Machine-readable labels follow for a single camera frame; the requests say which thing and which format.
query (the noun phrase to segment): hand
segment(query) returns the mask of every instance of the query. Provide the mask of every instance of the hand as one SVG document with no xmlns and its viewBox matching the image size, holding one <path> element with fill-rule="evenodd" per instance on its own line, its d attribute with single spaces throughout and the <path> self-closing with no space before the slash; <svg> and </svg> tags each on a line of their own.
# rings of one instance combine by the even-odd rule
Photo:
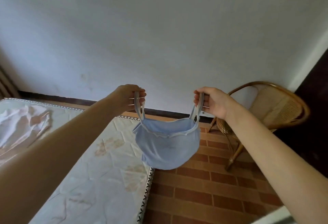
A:
<svg viewBox="0 0 328 224">
<path fill-rule="evenodd" d="M 134 92 L 139 91 L 139 102 L 140 104 L 145 101 L 143 97 L 147 94 L 145 90 L 140 88 L 137 85 L 126 84 L 121 85 L 117 89 L 115 89 L 108 98 L 111 98 L 113 104 L 115 105 L 115 110 L 117 110 L 117 114 L 122 114 L 125 111 L 134 110 Z"/>
<path fill-rule="evenodd" d="M 228 94 L 214 87 L 202 87 L 195 90 L 194 93 L 195 106 L 199 103 L 199 93 L 204 93 L 204 106 L 202 107 L 202 111 L 210 113 L 220 119 L 226 118 L 230 104 L 235 102 Z"/>
</svg>

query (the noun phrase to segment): crumpled cloth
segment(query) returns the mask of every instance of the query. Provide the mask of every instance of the crumpled cloth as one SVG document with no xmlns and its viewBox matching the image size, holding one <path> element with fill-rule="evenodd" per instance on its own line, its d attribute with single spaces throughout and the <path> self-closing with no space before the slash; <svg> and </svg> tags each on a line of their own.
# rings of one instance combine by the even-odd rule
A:
<svg viewBox="0 0 328 224">
<path fill-rule="evenodd" d="M 51 126 L 51 111 L 43 106 L 7 109 L 0 114 L 0 164 L 29 147 Z"/>
</svg>

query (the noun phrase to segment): wicker chair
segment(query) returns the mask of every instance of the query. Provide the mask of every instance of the wicker chair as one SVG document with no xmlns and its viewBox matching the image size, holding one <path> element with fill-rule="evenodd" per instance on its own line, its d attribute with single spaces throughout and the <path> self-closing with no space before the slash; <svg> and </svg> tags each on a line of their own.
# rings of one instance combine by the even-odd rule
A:
<svg viewBox="0 0 328 224">
<path fill-rule="evenodd" d="M 291 91 L 270 82 L 250 82 L 232 90 L 229 95 L 248 86 L 257 89 L 257 95 L 249 111 L 272 132 L 280 128 L 299 125 L 309 117 L 310 109 L 301 98 Z M 231 127 L 222 119 L 213 118 L 209 132 L 215 124 L 226 135 L 233 151 L 233 155 L 226 165 L 226 170 L 229 170 L 236 158 L 241 154 L 244 146 L 240 143 Z M 235 151 L 229 136 L 237 139 L 238 145 Z"/>
</svg>

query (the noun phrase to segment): forearm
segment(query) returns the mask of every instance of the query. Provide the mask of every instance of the forearm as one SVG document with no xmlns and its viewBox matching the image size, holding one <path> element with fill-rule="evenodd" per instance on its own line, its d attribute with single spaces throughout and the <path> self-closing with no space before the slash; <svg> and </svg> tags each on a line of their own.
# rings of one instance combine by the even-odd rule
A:
<svg viewBox="0 0 328 224">
<path fill-rule="evenodd" d="M 28 223 L 119 113 L 109 96 L 0 167 L 0 218 Z"/>
<path fill-rule="evenodd" d="M 236 102 L 226 121 L 298 224 L 327 223 L 328 180 Z"/>
</svg>

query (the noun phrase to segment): garment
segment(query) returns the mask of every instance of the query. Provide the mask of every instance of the garment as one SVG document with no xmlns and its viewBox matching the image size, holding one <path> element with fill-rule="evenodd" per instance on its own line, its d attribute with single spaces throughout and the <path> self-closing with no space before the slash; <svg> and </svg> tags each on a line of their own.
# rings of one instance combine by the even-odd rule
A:
<svg viewBox="0 0 328 224">
<path fill-rule="evenodd" d="M 135 92 L 134 105 L 140 123 L 133 129 L 133 133 L 143 152 L 142 161 L 158 169 L 174 169 L 188 161 L 199 148 L 198 122 L 203 102 L 204 94 L 201 94 L 199 104 L 197 108 L 194 106 L 189 118 L 164 122 L 145 118 L 144 111 L 141 114 L 139 92 Z"/>
<path fill-rule="evenodd" d="M 0 114 L 0 164 L 30 146 L 50 126 L 50 111 L 43 106 L 7 109 Z"/>
</svg>

